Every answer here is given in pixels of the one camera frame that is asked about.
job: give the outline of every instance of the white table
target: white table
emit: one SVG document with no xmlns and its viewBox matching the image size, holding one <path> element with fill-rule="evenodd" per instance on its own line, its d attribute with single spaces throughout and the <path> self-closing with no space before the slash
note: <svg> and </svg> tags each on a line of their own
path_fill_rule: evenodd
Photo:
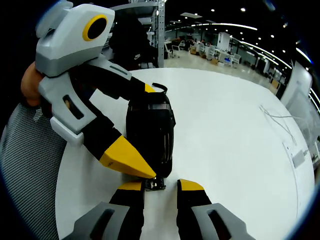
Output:
<svg viewBox="0 0 320 240">
<path fill-rule="evenodd" d="M 286 122 L 292 138 L 269 117 L 289 112 L 266 88 L 216 72 L 153 68 L 132 72 L 148 84 L 168 87 L 176 126 L 173 168 L 164 191 L 146 192 L 142 240 L 179 239 L 176 226 L 177 179 L 202 185 L 212 203 L 221 203 L 246 222 L 257 240 L 283 239 L 301 215 L 314 189 L 308 153 L 297 169 L 283 147 L 292 152 L 307 145 L 296 122 Z M 96 91 L 91 101 L 125 132 L 128 102 Z M 55 217 L 60 238 L 99 202 L 108 202 L 128 176 L 105 168 L 85 147 L 67 145 L 58 174 Z"/>
<path fill-rule="evenodd" d="M 228 58 L 230 58 L 230 60 L 232 60 L 232 54 L 229 54 L 229 53 L 227 53 L 226 51 L 223 51 L 223 50 L 218 49 L 218 48 L 216 48 L 215 51 L 219 53 L 218 59 L 219 59 L 220 62 L 221 62 L 221 59 L 220 59 L 220 55 L 221 55 L 221 54 L 226 55 L 226 57 L 228 57 Z"/>
</svg>

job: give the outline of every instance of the white cable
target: white cable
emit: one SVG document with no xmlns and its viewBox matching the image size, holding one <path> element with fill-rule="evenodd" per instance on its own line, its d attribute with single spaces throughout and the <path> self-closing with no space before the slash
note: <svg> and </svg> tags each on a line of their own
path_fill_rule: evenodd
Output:
<svg viewBox="0 0 320 240">
<path fill-rule="evenodd" d="M 260 110 L 261 110 L 264 114 L 266 114 L 266 115 L 268 115 L 269 117 L 271 117 L 271 119 L 272 119 L 274 122 L 276 122 L 280 127 L 282 127 L 282 128 L 291 136 L 294 145 L 297 145 L 297 141 L 296 141 L 295 137 L 292 135 L 292 133 L 291 133 L 289 127 L 287 126 L 286 122 L 284 122 L 284 124 L 285 124 L 285 126 L 287 127 L 287 129 L 286 129 L 284 126 L 282 126 L 279 122 L 277 122 L 277 121 L 274 119 L 274 116 L 271 115 L 262 105 L 260 105 L 259 108 L 260 108 Z"/>
<path fill-rule="evenodd" d="M 305 124 L 306 124 L 307 129 L 308 129 L 309 137 L 311 136 L 311 131 L 310 131 L 309 124 L 308 124 L 307 120 L 305 120 L 304 118 L 299 117 L 299 116 L 275 116 L 275 115 L 271 115 L 271 114 L 264 108 L 264 106 L 262 106 L 262 105 L 260 105 L 260 106 L 261 106 L 261 108 L 263 108 L 263 111 L 264 111 L 267 115 L 269 115 L 270 117 L 272 117 L 272 118 L 280 118 L 280 119 L 283 119 L 283 118 L 293 118 L 293 119 L 303 120 L 303 121 L 305 122 Z"/>
</svg>

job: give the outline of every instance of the gray mesh fabric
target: gray mesh fabric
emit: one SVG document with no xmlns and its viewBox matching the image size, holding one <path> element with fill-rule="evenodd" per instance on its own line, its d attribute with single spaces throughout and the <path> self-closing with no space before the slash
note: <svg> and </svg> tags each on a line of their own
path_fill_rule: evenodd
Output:
<svg viewBox="0 0 320 240">
<path fill-rule="evenodd" d="M 0 166 L 7 191 L 38 239 L 58 239 L 55 194 L 66 141 L 40 109 L 19 104 L 0 143 Z"/>
</svg>

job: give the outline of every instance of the yellow circular joint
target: yellow circular joint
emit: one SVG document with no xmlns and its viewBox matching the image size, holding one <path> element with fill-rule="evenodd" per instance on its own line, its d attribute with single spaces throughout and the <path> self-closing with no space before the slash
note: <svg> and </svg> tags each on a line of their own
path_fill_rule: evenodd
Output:
<svg viewBox="0 0 320 240">
<path fill-rule="evenodd" d="M 89 42 L 99 37 L 106 29 L 108 18 L 106 15 L 99 14 L 93 17 L 84 27 L 82 37 Z"/>
</svg>

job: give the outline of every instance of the chair backrest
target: chair backrest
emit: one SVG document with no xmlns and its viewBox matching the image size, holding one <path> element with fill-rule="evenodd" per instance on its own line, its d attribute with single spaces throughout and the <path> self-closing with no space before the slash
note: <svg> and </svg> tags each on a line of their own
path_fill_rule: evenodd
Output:
<svg viewBox="0 0 320 240">
<path fill-rule="evenodd" d="M 235 54 L 232 57 L 232 61 L 239 63 L 241 56 L 239 54 Z"/>
<path fill-rule="evenodd" d="M 164 43 L 164 47 L 165 47 L 165 51 L 166 51 L 167 53 L 170 53 L 170 51 L 168 50 L 168 46 L 167 46 L 166 43 Z"/>
<path fill-rule="evenodd" d="M 179 47 L 184 47 L 184 46 L 186 46 L 185 40 L 182 40 L 182 41 L 180 42 L 180 44 L 179 44 Z"/>
<path fill-rule="evenodd" d="M 199 51 L 205 51 L 205 45 L 203 43 L 200 43 Z"/>
</svg>

